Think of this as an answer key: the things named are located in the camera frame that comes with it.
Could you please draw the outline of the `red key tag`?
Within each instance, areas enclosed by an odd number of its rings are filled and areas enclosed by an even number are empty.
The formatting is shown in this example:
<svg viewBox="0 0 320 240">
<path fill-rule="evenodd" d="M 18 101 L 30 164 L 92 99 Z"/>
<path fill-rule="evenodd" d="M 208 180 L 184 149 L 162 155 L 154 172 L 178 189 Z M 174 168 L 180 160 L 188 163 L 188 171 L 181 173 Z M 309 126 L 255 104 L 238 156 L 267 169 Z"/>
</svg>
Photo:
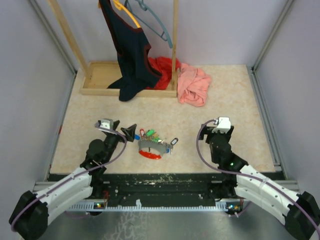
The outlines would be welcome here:
<svg viewBox="0 0 320 240">
<path fill-rule="evenodd" d="M 145 130 L 143 128 L 139 130 L 139 133 L 142 138 L 145 136 Z"/>
</svg>

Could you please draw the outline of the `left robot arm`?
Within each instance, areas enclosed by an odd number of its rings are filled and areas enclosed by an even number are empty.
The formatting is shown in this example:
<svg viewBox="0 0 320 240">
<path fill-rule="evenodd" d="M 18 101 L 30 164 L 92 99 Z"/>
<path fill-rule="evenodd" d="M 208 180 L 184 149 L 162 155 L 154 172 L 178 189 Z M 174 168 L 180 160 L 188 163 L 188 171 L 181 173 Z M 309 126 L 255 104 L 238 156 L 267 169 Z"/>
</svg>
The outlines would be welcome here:
<svg viewBox="0 0 320 240">
<path fill-rule="evenodd" d="M 135 140 L 137 125 L 117 127 L 119 120 L 101 119 L 95 128 L 105 134 L 105 139 L 94 139 L 85 153 L 84 161 L 72 173 L 37 192 L 26 191 L 19 198 L 8 222 L 11 230 L 25 240 L 37 240 L 48 226 L 74 204 L 88 197 L 95 199 L 104 192 L 101 177 L 106 166 L 117 160 L 113 153 L 118 143 Z"/>
</svg>

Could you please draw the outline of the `black headed key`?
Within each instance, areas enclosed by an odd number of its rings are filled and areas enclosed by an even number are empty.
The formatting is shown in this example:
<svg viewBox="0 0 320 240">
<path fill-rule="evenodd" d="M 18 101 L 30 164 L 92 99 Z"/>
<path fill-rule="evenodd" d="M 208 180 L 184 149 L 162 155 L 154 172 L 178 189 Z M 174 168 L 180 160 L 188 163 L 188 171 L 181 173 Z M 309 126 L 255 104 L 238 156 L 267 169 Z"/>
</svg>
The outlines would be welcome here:
<svg viewBox="0 0 320 240">
<path fill-rule="evenodd" d="M 178 141 L 179 141 L 179 139 L 178 139 L 177 137 L 175 137 L 175 138 L 170 142 L 170 144 L 171 144 L 172 146 L 174 146 Z"/>
</svg>

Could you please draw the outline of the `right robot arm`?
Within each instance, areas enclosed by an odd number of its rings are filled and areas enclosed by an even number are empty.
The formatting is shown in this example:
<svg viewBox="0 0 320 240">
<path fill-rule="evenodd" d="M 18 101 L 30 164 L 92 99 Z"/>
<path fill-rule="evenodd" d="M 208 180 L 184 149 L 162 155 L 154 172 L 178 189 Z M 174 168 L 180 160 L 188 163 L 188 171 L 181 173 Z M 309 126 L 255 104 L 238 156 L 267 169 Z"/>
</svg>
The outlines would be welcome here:
<svg viewBox="0 0 320 240">
<path fill-rule="evenodd" d="M 257 171 L 247 161 L 232 151 L 229 143 L 234 127 L 229 118 L 212 119 L 213 126 L 201 125 L 196 144 L 201 140 L 209 145 L 212 166 L 209 168 L 231 177 L 223 185 L 229 198 L 236 196 L 254 203 L 274 216 L 296 240 L 309 240 L 320 232 L 320 208 L 315 197 L 307 191 L 290 190 Z"/>
</svg>

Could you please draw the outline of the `green key tag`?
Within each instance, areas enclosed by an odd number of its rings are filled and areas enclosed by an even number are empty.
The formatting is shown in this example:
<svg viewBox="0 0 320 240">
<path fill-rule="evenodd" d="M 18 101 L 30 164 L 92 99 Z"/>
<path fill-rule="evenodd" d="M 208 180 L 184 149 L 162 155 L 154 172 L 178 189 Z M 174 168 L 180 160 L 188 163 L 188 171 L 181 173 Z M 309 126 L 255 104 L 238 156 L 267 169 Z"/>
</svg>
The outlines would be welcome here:
<svg viewBox="0 0 320 240">
<path fill-rule="evenodd" d="M 156 138 L 154 141 L 155 141 L 156 143 L 162 143 L 162 142 L 163 142 L 163 140 L 162 140 L 162 139 L 159 139 L 159 138 Z"/>
<path fill-rule="evenodd" d="M 155 130 L 154 130 L 154 129 L 150 129 L 150 130 L 147 131 L 146 136 L 147 136 L 147 137 L 150 137 L 150 136 L 152 136 L 154 133 L 155 133 Z"/>
</svg>

